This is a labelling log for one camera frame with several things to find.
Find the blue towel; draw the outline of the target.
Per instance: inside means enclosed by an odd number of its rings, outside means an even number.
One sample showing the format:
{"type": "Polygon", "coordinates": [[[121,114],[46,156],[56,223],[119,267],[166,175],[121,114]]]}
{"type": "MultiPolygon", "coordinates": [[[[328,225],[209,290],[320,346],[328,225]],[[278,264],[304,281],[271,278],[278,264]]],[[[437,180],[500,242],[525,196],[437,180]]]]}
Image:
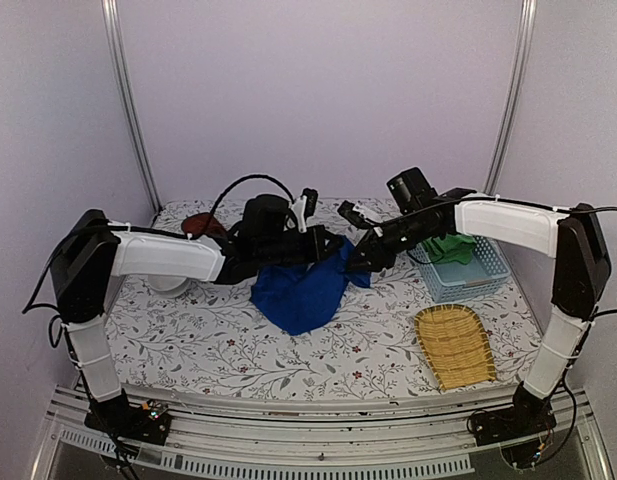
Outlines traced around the blue towel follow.
{"type": "Polygon", "coordinates": [[[296,336],[329,323],[339,309],[347,287],[371,286],[367,271],[349,272],[354,250],[342,237],[342,246],[328,259],[310,266],[263,268],[251,287],[251,302],[273,325],[296,336]]]}

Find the brown towel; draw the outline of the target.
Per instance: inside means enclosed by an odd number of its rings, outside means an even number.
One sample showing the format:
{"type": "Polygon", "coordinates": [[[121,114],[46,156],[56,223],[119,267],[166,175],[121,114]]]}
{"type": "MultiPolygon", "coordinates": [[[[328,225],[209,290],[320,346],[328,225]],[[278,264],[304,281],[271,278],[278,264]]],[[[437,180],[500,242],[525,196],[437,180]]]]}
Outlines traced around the brown towel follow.
{"type": "Polygon", "coordinates": [[[204,235],[222,238],[227,236],[225,227],[209,212],[187,217],[181,223],[181,230],[187,237],[194,240],[204,235]]]}

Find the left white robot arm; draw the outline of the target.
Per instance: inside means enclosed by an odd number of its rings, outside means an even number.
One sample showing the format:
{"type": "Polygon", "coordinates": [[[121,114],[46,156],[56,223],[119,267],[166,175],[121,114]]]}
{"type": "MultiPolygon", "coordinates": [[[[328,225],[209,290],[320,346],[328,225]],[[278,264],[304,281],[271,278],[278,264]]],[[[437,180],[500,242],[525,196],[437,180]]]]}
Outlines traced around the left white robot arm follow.
{"type": "Polygon", "coordinates": [[[112,222],[91,209],[57,246],[50,262],[56,306],[69,356],[89,399],[85,425],[112,440],[164,445],[171,416],[165,404],[133,406],[117,375],[105,333],[105,297],[113,277],[153,276],[159,289],[183,293],[189,280],[235,285],[266,266],[324,261],[342,247],[322,225],[286,229],[279,221],[244,238],[158,231],[112,222]]]}

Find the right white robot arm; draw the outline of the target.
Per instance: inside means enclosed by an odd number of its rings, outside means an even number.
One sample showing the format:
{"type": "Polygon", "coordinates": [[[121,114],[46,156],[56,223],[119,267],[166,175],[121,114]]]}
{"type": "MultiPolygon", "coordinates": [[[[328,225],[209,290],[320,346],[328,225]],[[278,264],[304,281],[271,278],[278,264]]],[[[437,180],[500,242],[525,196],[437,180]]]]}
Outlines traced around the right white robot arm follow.
{"type": "Polygon", "coordinates": [[[468,428],[483,446],[555,426],[551,398],[581,353],[612,270],[592,206],[539,206],[454,188],[417,194],[399,217],[386,221],[372,219],[368,210],[348,201],[338,213],[365,232],[347,261],[350,271],[388,269],[397,254],[446,234],[485,237],[551,259],[550,318],[532,366],[510,407],[477,411],[468,428]]]}

